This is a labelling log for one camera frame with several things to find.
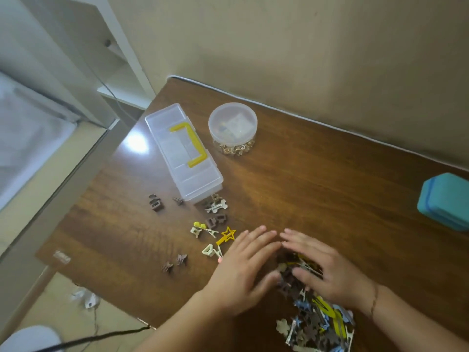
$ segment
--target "beige wall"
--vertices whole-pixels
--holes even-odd
[[[469,0],[109,0],[155,92],[190,77],[469,167]]]

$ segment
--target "teal box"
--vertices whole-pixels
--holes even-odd
[[[417,209],[456,231],[469,231],[469,182],[451,173],[427,180]]]

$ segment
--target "clear plastic box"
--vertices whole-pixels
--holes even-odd
[[[223,176],[179,104],[145,121],[184,201],[195,204],[221,190]]]

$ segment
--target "thin bracelet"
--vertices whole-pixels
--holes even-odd
[[[373,282],[375,284],[375,299],[373,300],[373,305],[372,309],[370,311],[370,320],[373,321],[373,314],[375,313],[375,307],[376,307],[376,302],[378,301],[378,284],[376,282]]]

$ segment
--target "right hand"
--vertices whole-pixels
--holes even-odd
[[[294,268],[293,275],[326,300],[357,308],[368,314],[375,296],[375,283],[348,261],[336,249],[301,232],[285,229],[280,233],[287,249],[301,253],[318,263],[323,279],[302,268]]]

